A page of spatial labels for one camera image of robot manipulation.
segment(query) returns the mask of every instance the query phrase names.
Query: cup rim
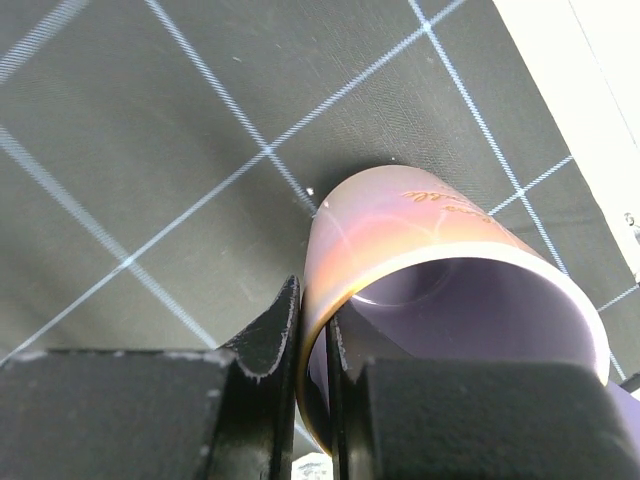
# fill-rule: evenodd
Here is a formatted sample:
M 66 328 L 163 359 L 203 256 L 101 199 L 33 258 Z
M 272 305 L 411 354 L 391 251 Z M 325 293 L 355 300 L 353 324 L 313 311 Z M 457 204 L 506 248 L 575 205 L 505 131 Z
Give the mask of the cup rim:
M 302 295 L 301 315 L 303 323 L 302 331 L 305 336 L 302 338 L 295 390 L 300 416 L 309 429 L 309 432 L 313 435 L 316 442 L 318 442 L 318 445 L 325 452 L 330 453 L 331 448 L 323 444 L 315 431 L 304 400 L 305 373 L 309 365 L 311 350 L 322 329 L 353 295 L 371 285 L 373 282 L 412 265 L 450 258 L 481 258 L 508 263 L 537 274 L 557 286 L 583 314 L 593 338 L 595 360 L 592 365 L 592 371 L 598 376 L 598 379 L 603 385 L 607 384 L 610 369 L 609 341 L 604 325 L 591 300 L 589 300 L 582 289 L 568 275 L 563 274 L 541 257 L 506 243 L 462 241 L 420 247 L 389 258 L 387 261 L 381 262 L 370 269 L 363 270 L 354 278 L 351 284 L 345 286 L 341 292 L 335 295 L 335 301 L 331 302 L 325 311 L 319 312 L 315 319 L 310 319 L 306 316 L 305 306 L 305 293 L 307 290 L 313 288 L 313 283 L 305 285 L 305 292 L 303 292 Z M 305 328 L 308 323 L 311 323 L 310 329 Z

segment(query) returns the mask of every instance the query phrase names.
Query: white surface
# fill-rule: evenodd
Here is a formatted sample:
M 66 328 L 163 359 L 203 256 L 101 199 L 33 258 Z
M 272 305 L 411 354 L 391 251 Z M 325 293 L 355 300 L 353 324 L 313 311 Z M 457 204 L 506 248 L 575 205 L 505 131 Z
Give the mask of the white surface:
M 323 453 L 310 453 L 293 462 L 291 480 L 332 480 L 331 457 Z
M 494 3 L 639 281 L 640 2 Z

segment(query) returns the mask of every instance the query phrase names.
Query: cup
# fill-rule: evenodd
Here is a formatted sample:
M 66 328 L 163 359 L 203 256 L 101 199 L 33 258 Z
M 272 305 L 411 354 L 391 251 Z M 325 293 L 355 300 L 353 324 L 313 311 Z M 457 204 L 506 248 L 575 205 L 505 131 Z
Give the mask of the cup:
M 339 309 L 409 356 L 570 362 L 603 384 L 608 379 L 606 333 L 584 292 L 417 168 L 376 167 L 348 178 L 311 227 L 296 392 L 303 420 L 326 451 L 323 329 Z M 366 342 L 356 348 L 366 352 Z M 373 348 L 369 355 L 378 353 Z

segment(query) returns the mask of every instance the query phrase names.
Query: pink cup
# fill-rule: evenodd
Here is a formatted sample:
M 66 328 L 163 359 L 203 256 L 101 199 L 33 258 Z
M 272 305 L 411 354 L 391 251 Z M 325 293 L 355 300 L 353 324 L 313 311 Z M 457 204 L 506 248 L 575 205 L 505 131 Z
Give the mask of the pink cup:
M 324 334 L 317 340 L 343 306 L 416 357 L 571 362 L 603 384 L 609 374 L 605 330 L 582 290 L 417 168 L 365 170 L 329 194 L 311 227 L 302 303 L 297 398 L 326 451 Z

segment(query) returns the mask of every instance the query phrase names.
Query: gray cutting mat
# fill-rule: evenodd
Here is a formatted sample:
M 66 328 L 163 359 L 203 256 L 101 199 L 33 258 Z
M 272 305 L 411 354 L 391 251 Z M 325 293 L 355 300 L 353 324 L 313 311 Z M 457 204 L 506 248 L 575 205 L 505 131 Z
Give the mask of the gray cutting mat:
M 222 343 L 322 197 L 397 162 L 571 275 L 612 378 L 640 370 L 637 285 L 489 0 L 4 0 L 0 54 L 2 357 Z

